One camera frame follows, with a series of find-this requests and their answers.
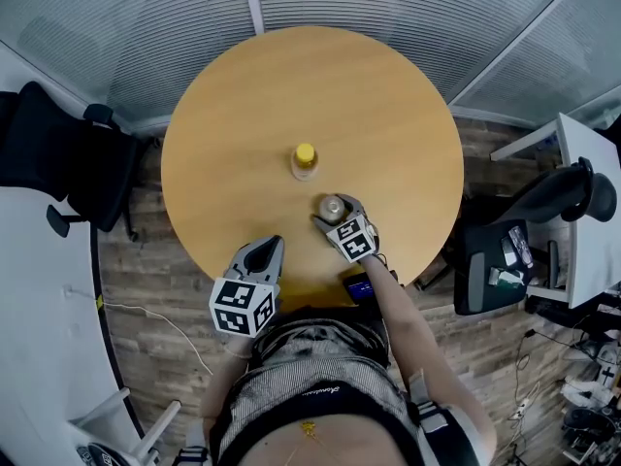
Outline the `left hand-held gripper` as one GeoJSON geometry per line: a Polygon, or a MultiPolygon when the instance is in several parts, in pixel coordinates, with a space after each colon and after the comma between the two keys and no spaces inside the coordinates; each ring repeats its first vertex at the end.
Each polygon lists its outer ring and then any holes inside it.
{"type": "Polygon", "coordinates": [[[217,331],[255,338],[276,313],[284,239],[279,235],[240,248],[214,281],[209,308],[217,331]]]}

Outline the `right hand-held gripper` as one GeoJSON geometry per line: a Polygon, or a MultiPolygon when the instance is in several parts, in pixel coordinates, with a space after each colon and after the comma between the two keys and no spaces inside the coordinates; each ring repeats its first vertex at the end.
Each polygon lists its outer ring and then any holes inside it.
{"type": "Polygon", "coordinates": [[[314,225],[349,263],[376,254],[378,235],[364,216],[362,203],[348,194],[337,193],[336,196],[343,202],[343,216],[326,220],[320,215],[313,215],[314,225]]]}

